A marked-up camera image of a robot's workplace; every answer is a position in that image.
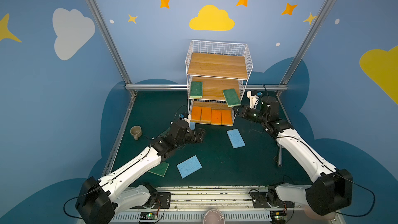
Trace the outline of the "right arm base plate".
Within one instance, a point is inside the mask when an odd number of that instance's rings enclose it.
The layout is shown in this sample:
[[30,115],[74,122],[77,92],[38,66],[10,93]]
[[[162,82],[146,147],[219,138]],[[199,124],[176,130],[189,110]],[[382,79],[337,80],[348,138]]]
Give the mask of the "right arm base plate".
[[251,190],[249,195],[252,199],[254,208],[293,208],[294,203],[282,201],[277,198],[275,193]]

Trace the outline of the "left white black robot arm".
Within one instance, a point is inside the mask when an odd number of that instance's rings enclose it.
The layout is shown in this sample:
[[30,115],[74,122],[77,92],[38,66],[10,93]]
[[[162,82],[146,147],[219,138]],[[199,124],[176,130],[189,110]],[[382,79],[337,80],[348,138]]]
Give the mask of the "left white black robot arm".
[[147,171],[157,167],[187,144],[201,144],[206,131],[191,129],[187,121],[172,122],[169,130],[153,140],[140,154],[119,169],[95,179],[90,177],[82,184],[75,198],[75,208],[86,224],[107,224],[113,217],[137,206],[152,206],[157,191],[149,183],[127,188]]

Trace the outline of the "orange sponge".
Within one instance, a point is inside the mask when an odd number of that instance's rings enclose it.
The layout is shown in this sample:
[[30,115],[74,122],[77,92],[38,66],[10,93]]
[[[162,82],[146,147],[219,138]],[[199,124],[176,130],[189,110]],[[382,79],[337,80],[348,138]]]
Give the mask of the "orange sponge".
[[221,110],[211,110],[211,124],[221,125],[222,124],[222,111]]
[[202,107],[193,106],[191,111],[191,121],[199,122],[201,121],[201,116],[202,116]]
[[202,107],[201,122],[211,123],[211,113],[212,113],[211,107]]
[[232,111],[231,110],[222,110],[221,111],[221,124],[222,125],[233,125]]

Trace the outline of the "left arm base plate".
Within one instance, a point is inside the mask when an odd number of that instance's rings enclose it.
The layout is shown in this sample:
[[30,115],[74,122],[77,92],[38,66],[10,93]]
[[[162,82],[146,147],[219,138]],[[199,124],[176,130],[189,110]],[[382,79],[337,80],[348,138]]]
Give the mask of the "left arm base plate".
[[171,193],[170,192],[158,192],[149,198],[149,207],[159,207],[161,205],[164,209],[169,209],[171,205]]

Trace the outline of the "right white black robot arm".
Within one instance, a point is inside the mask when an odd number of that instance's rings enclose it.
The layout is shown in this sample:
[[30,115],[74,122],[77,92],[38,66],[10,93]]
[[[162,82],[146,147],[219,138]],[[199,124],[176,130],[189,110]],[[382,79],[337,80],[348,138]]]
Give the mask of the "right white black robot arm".
[[234,106],[240,118],[259,123],[272,136],[278,146],[286,149],[301,165],[312,185],[279,184],[266,194],[267,204],[278,207],[283,202],[304,204],[320,216],[348,207],[352,202],[352,175],[339,170],[312,149],[297,130],[279,116],[279,102],[274,97],[264,97],[257,110],[249,105]]

